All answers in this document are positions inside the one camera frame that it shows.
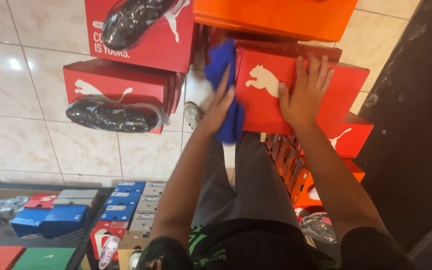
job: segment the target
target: right hand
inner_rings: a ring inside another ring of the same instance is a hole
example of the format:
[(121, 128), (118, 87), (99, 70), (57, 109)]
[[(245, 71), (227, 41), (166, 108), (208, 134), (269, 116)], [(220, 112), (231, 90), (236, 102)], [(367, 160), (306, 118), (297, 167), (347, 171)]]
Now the right hand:
[(328, 69), (328, 57), (321, 62), (313, 53), (308, 54), (308, 72), (304, 68), (303, 57), (296, 59), (296, 86), (290, 96), (285, 83), (279, 83), (279, 109), (294, 129), (304, 130), (316, 125), (316, 116), (326, 90), (334, 74), (334, 68)]

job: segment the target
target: gray sneaker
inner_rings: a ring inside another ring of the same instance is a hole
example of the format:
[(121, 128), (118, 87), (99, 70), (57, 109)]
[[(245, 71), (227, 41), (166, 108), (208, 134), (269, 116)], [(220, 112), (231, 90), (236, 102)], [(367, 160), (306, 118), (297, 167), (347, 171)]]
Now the gray sneaker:
[(184, 119), (188, 123), (189, 127), (194, 130), (203, 117), (203, 112), (193, 101), (187, 101), (184, 103), (183, 112)]

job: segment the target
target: left hand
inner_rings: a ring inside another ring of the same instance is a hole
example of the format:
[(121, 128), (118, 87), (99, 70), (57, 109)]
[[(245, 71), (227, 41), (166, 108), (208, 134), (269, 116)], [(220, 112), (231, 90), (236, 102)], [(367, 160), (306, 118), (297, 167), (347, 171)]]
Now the left hand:
[(233, 102), (236, 88), (232, 85), (226, 92), (228, 86), (228, 78), (230, 76), (230, 65), (227, 66), (226, 71), (223, 74), (223, 78), (216, 89), (213, 101), (209, 105), (209, 108), (204, 113), (201, 122), (198, 127), (202, 130), (210, 132), (211, 134), (216, 133), (226, 117), (228, 108)]

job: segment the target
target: tiled floor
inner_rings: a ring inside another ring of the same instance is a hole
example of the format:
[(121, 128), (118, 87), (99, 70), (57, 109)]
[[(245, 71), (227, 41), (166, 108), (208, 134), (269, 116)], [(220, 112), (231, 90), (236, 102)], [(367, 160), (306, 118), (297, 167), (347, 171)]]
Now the tiled floor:
[[(341, 48), (342, 62), (371, 70), (352, 112), (363, 106), (418, 3), (359, 0), (340, 42), (309, 42)], [(88, 52), (84, 0), (0, 0), (0, 181), (107, 187), (123, 178), (169, 178), (192, 133), (184, 101), (204, 107), (212, 96), (203, 58), (161, 135), (118, 134), (71, 124), (64, 113), (62, 67), (91, 59)], [(234, 148), (224, 147), (231, 180)]]

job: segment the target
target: black shirt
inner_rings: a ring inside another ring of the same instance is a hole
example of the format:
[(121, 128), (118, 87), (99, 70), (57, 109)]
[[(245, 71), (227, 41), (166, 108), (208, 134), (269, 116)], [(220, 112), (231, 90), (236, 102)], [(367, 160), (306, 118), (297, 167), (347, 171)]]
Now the black shirt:
[(341, 258), (339, 263), (306, 244), (303, 233), (289, 224), (238, 218), (194, 227), (189, 252), (170, 237), (154, 239), (136, 270), (414, 269), (396, 241), (371, 227), (344, 236)]

